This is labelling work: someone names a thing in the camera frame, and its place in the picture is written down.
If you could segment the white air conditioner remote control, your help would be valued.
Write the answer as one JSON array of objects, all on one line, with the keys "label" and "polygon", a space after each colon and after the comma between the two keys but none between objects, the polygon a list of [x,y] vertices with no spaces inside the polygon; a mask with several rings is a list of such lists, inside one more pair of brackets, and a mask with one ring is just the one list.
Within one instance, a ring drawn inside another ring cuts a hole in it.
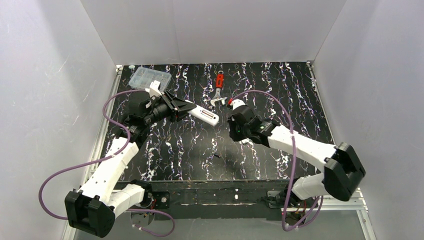
[{"label": "white air conditioner remote control", "polygon": [[211,126],[216,126],[218,124],[219,120],[220,120],[220,117],[217,114],[215,114],[215,113],[213,113],[213,112],[211,112],[211,111],[209,111],[209,110],[207,110],[207,109],[205,109],[205,108],[203,108],[199,105],[197,105],[194,109],[188,111],[188,113],[191,116],[193,116],[193,117],[195,117],[195,118],[197,118],[197,119],[199,119],[199,120],[201,120],[201,121],[203,121],[203,122],[205,122],[205,123],[207,123]]}]

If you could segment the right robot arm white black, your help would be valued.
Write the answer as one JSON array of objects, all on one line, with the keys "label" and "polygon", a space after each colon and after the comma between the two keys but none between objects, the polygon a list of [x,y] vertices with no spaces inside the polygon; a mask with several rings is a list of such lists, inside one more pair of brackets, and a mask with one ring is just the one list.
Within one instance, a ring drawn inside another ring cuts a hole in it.
[{"label": "right robot arm white black", "polygon": [[232,106],[227,122],[229,136],[233,141],[249,139],[255,144],[284,151],[320,171],[319,174],[293,181],[289,188],[290,200],[293,202],[325,195],[347,202],[366,175],[365,168],[350,144],[319,142],[290,131],[274,119],[261,120],[244,103]]}]

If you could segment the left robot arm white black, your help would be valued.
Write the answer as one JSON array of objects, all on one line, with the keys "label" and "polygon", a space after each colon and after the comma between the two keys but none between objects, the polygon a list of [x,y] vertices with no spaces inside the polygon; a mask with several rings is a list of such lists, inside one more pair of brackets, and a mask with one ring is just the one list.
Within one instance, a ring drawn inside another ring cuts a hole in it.
[{"label": "left robot arm white black", "polygon": [[112,140],[104,160],[89,180],[78,190],[70,191],[64,200],[68,224],[99,238],[107,236],[116,218],[132,206],[145,201],[153,203],[148,197],[152,186],[146,181],[132,180],[122,190],[113,192],[124,170],[147,140],[151,126],[164,119],[176,122],[188,115],[198,118],[204,110],[168,91],[150,89],[135,96],[135,111],[117,124],[123,128],[122,132]]}]

